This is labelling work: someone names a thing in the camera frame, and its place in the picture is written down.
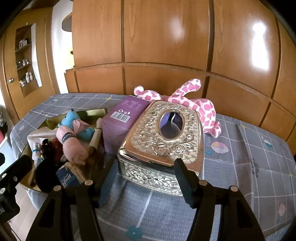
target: cabinet door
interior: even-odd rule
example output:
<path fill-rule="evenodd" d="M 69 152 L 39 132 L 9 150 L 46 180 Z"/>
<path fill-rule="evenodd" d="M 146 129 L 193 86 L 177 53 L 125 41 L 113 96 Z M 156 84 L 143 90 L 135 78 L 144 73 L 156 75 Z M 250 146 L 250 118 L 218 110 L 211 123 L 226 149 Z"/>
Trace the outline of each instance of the cabinet door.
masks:
<path fill-rule="evenodd" d="M 51 14 L 52 8 L 24 11 L 6 31 L 4 64 L 7 86 L 20 119 L 55 94 L 52 81 L 56 80 L 49 68 L 52 59 L 48 59 L 47 53 L 51 52 L 50 33 L 46 33 Z"/>

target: screw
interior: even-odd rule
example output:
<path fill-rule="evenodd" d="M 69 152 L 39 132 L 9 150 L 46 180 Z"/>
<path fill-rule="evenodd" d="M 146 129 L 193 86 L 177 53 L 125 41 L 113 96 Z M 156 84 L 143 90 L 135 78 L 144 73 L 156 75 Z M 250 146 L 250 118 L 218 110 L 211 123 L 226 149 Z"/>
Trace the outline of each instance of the screw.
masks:
<path fill-rule="evenodd" d="M 93 181 L 92 181 L 92 180 L 86 180 L 86 181 L 84 182 L 84 184 L 85 184 L 86 186 L 90 186 L 90 185 L 93 184 Z"/>
<path fill-rule="evenodd" d="M 231 186 L 230 187 L 230 190 L 233 191 L 233 192 L 237 192 L 238 191 L 238 188 L 236 186 Z"/>
<path fill-rule="evenodd" d="M 60 186 L 60 185 L 55 186 L 55 187 L 54 187 L 54 190 L 55 190 L 56 192 L 59 191 L 59 190 L 61 190 L 61 186 Z"/>
<path fill-rule="evenodd" d="M 200 180 L 199 184 L 202 186 L 206 186 L 207 185 L 207 181 L 206 180 Z"/>

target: black label band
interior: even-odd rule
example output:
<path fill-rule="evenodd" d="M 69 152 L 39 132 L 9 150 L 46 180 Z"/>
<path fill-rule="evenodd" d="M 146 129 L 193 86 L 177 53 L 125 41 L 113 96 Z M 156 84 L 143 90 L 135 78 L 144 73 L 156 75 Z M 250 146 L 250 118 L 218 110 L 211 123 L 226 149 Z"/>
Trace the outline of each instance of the black label band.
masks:
<path fill-rule="evenodd" d="M 67 132 L 67 133 L 63 136 L 63 138 L 62 138 L 62 142 L 64 143 L 66 140 L 68 140 L 68 139 L 71 138 L 71 137 L 75 137 L 75 138 L 76 138 L 76 136 L 75 136 L 73 133 L 71 133 L 71 132 Z"/>

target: purple tissue package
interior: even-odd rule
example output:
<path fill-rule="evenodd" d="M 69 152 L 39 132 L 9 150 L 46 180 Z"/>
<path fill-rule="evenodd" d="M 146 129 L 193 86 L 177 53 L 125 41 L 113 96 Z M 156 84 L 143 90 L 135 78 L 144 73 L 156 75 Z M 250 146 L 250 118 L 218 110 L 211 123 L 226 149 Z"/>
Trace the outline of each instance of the purple tissue package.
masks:
<path fill-rule="evenodd" d="M 117 155 L 127 133 L 148 105 L 149 101 L 127 96 L 103 117 L 102 131 L 106 152 Z"/>

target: door frame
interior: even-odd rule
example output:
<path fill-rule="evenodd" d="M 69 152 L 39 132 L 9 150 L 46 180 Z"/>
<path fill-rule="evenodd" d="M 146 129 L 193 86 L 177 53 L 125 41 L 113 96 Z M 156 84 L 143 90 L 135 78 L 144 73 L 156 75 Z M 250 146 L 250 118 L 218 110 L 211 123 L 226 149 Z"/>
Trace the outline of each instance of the door frame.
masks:
<path fill-rule="evenodd" d="M 49 75 L 49 79 L 51 82 L 51 86 L 53 89 L 54 94 L 59 94 L 59 87 L 57 84 L 57 79 L 55 76 L 54 71 L 54 64 L 53 64 L 53 58 L 52 58 L 52 35 L 51 35 L 51 24 L 52 24 L 52 10 L 53 7 L 47 7 L 46 11 L 46 20 L 45 20 L 45 58 L 47 63 L 47 71 Z M 31 9 L 26 9 L 20 12 L 19 14 L 28 13 L 29 11 L 34 11 Z M 1 92 L 3 95 L 4 103 L 7 109 L 7 112 L 9 114 L 9 117 L 12 120 L 12 123 L 16 125 L 17 122 L 19 122 L 19 116 L 15 110 L 15 106 L 12 102 L 9 89 L 8 89 L 8 83 L 6 79 L 6 72 L 5 72 L 5 63 L 4 63 L 4 43 L 5 43 L 5 37 L 6 32 L 0 39 L 0 87 Z"/>

